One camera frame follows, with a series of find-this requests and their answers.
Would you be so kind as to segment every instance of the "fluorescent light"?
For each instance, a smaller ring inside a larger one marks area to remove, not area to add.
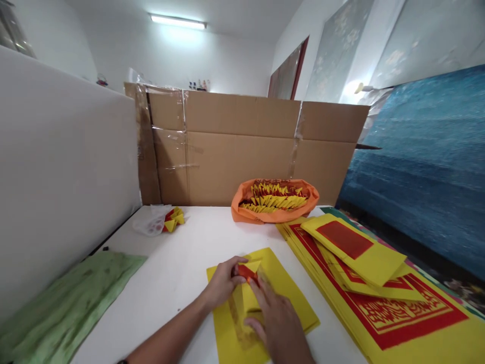
[[[199,21],[196,21],[196,20],[174,18],[174,17],[167,17],[167,16],[163,16],[163,15],[153,15],[153,14],[150,14],[150,16],[155,23],[160,23],[160,24],[165,24],[165,25],[181,26],[181,27],[192,28],[192,29],[205,29],[206,28],[205,23],[199,22]]]

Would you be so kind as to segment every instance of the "orange plastic bag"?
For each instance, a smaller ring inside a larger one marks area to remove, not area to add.
[[[242,201],[249,200],[253,196],[253,193],[251,192],[251,186],[254,185],[254,182],[256,180],[260,180],[268,184],[280,184],[280,186],[294,186],[296,188],[303,188],[302,191],[305,196],[308,196],[308,201],[306,204],[295,210],[277,210],[271,213],[253,212],[251,210],[239,207],[239,204]],[[266,222],[278,223],[293,221],[301,216],[308,215],[317,205],[319,198],[320,195],[318,194],[316,188],[308,182],[304,181],[303,179],[255,178],[239,185],[239,188],[237,189],[237,192],[231,203],[232,219],[235,222],[248,222],[254,224],[264,224]]]

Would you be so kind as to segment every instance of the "white table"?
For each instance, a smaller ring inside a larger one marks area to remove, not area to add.
[[[207,284],[206,269],[231,258],[270,247],[320,319],[307,335],[318,363],[366,364],[367,361],[272,224],[232,221],[230,207],[183,207],[186,224],[172,234],[149,238],[132,223],[151,214],[142,207],[105,244],[112,251],[146,255],[81,345],[72,363],[114,364],[191,303]],[[316,208],[311,216],[322,212]],[[218,363],[212,314],[187,349],[183,363]]]

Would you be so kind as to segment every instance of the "red printed design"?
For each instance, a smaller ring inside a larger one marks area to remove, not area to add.
[[[339,257],[336,256],[335,258],[337,259],[338,264],[342,267],[342,270],[347,275],[347,277],[349,277],[349,280],[351,282],[367,284],[357,273],[354,272],[353,269],[349,268],[349,266],[346,265]],[[384,287],[407,289],[410,291],[413,290],[411,285],[403,277],[398,277],[395,280],[387,281],[386,283],[384,283]]]
[[[311,235],[300,228],[300,224],[291,225],[290,228],[382,350],[468,319],[467,315],[414,274],[404,277],[426,302],[386,299],[344,291],[333,277]]]
[[[372,242],[350,230],[338,221],[332,221],[316,229],[332,244],[352,259],[357,259],[372,247]]]

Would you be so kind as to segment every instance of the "blue tarp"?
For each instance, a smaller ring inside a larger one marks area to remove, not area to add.
[[[397,86],[340,198],[485,280],[485,65]]]

